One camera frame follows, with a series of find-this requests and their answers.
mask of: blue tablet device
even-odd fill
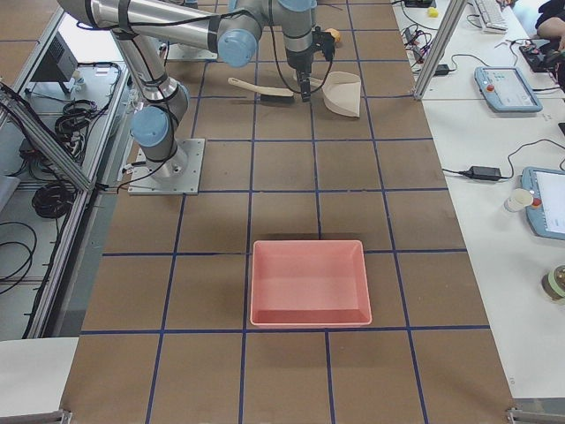
[[[541,199],[539,207],[526,208],[534,232],[541,237],[565,240],[565,172],[525,168],[522,187]]]
[[[475,69],[475,81],[496,112],[532,113],[543,109],[518,68],[480,66]]]

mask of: white keyboard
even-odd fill
[[[485,33],[505,34],[509,26],[502,17],[501,7],[496,0],[471,0],[478,20]]]

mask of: beige dustpan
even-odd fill
[[[313,87],[319,87],[321,80],[310,78]],[[338,115],[359,117],[361,101],[361,79],[348,72],[330,72],[326,84],[321,88],[326,107]]]

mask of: metal base plate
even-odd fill
[[[216,60],[218,55],[211,51],[198,49],[196,47],[183,46],[181,49],[177,44],[169,47],[169,61],[196,62],[200,60]]]
[[[178,177],[157,180],[152,177],[135,181],[129,185],[129,194],[198,194],[200,173],[202,171],[202,158],[204,157],[204,139],[177,140],[178,147],[182,148],[188,156],[186,170]],[[145,161],[145,155],[138,152],[136,161]],[[149,170],[145,166],[133,169],[132,180],[145,177]]]

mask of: red plastic bin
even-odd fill
[[[360,241],[256,241],[253,245],[253,325],[359,327],[371,320]]]

